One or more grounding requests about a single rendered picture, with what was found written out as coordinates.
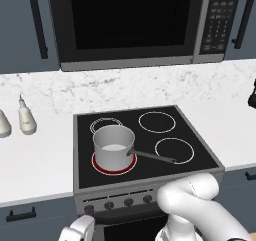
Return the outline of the grey-blue drawer front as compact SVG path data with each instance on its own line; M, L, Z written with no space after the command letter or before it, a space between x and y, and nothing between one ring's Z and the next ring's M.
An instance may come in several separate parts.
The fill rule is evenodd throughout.
M253 233L256 232L256 180L248 181L245 172L256 174L256 167L225 173L219 200L249 233Z
M6 221L10 211L20 214L32 208L37 213L35 218ZM0 241L58 241L62 229L76 218L73 197L0 207Z

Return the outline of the grey-blue cupboard door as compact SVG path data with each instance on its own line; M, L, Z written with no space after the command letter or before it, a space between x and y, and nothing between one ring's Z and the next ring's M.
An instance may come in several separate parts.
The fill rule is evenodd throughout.
M49 0L38 0L48 58L42 59L29 0L0 0L0 74L57 71Z
M244 12L246 0L239 0L235 18L225 53L225 60L255 59L256 58L256 0L250 15L243 43L240 49L235 49L232 40L237 37L238 29Z

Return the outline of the black and steel stove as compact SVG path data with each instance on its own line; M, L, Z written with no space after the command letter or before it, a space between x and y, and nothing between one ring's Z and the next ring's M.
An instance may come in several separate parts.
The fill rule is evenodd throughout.
M174 158L175 163L136 156L130 167L114 175L99 168L94 160L93 133L106 125L119 124L135 133L135 149ZM132 198L134 206L144 206L149 214L163 213L156 203L157 190L164 184L185 176L209 172L220 180L224 166L178 106L144 108L80 114L73 117L74 200L77 214L93 205L97 212L104 204L114 209L125 207ZM146 204L145 195L152 201Z

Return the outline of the white rounded bottle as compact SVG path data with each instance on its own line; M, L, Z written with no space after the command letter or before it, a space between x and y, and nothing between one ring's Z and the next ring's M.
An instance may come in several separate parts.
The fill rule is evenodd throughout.
M12 127L4 112L0 109L0 138L8 137L11 134Z

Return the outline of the black oven door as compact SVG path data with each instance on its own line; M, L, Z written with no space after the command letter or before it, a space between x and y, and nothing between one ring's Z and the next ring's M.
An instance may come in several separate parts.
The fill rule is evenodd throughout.
M165 213L97 219L93 241L155 241L167 219Z

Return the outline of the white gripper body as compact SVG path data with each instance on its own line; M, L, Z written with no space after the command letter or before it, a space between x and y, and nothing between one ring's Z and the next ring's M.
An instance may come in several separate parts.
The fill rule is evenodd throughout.
M70 228L72 241L92 241L95 227L95 219L89 215L83 215L75 220Z

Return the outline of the white bottle with thin spout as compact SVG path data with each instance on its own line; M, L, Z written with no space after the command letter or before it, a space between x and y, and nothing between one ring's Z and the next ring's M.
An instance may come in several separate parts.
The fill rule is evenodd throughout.
M19 97L19 125L25 135L32 135L37 131L37 123L22 97Z

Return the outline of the steel and black microwave oven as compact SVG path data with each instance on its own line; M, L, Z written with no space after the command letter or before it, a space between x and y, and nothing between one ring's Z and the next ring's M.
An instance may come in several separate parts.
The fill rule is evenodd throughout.
M50 0L63 71L218 63L238 0Z

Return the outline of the black microwave door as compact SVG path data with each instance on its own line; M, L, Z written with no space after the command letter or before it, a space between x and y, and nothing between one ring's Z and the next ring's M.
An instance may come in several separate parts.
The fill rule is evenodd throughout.
M190 56L203 0L50 0L62 63Z

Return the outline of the black object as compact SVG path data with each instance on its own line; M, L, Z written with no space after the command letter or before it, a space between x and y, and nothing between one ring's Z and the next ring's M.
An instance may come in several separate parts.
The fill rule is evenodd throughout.
M252 94L249 96L248 105L256 109L256 79L254 81L254 89Z

